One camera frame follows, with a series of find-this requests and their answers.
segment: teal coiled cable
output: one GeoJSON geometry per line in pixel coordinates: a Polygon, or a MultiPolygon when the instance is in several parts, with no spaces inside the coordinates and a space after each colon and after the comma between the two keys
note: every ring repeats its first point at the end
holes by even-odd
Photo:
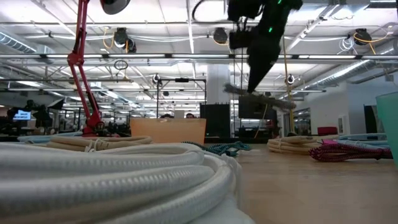
{"type": "Polygon", "coordinates": [[[247,144],[243,144],[242,142],[238,141],[235,143],[231,143],[231,144],[215,144],[213,146],[210,147],[206,147],[203,146],[201,144],[198,144],[196,142],[190,142],[190,141],[184,141],[182,143],[187,143],[187,144],[193,144],[196,145],[198,147],[200,147],[202,150],[207,151],[207,152],[211,152],[217,155],[222,155],[222,154],[226,154],[227,156],[237,156],[238,155],[238,151],[239,150],[245,150],[245,151],[250,151],[251,148],[250,146],[248,146],[247,144]]]}

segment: desk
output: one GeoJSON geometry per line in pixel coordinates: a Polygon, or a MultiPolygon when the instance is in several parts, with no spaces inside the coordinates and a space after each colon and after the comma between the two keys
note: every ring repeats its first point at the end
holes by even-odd
{"type": "Polygon", "coordinates": [[[322,163],[309,156],[240,151],[243,210],[258,224],[398,223],[392,160],[322,163]]]}

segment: pink braided cable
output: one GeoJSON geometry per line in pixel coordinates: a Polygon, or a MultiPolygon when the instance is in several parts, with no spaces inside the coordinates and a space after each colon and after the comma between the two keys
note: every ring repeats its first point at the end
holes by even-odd
{"type": "Polygon", "coordinates": [[[324,144],[311,149],[310,156],[322,162],[342,162],[348,159],[392,159],[390,149],[366,149],[345,144],[324,144]]]}

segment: beige coiled cable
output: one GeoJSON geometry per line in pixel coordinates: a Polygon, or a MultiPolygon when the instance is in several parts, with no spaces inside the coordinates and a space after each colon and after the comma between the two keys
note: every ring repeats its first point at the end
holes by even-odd
{"type": "Polygon", "coordinates": [[[308,151],[310,149],[321,146],[320,143],[317,143],[317,140],[335,139],[337,137],[338,136],[292,136],[279,139],[270,139],[268,140],[267,146],[271,152],[308,155],[308,151]]]}
{"type": "Polygon", "coordinates": [[[135,136],[127,138],[53,137],[50,142],[46,144],[46,147],[84,152],[87,151],[87,149],[101,151],[150,143],[152,143],[152,138],[149,136],[135,136]]]}

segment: robotic arm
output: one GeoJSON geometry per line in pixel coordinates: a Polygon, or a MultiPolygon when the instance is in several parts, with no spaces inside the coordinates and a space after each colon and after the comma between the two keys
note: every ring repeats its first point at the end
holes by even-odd
{"type": "Polygon", "coordinates": [[[239,23],[245,17],[242,29],[229,33],[229,47],[247,47],[250,66],[248,93],[252,93],[278,59],[279,43],[285,32],[289,12],[299,10],[302,0],[229,0],[228,20],[239,23]],[[248,18],[260,15],[256,27],[246,29],[248,18]]]}

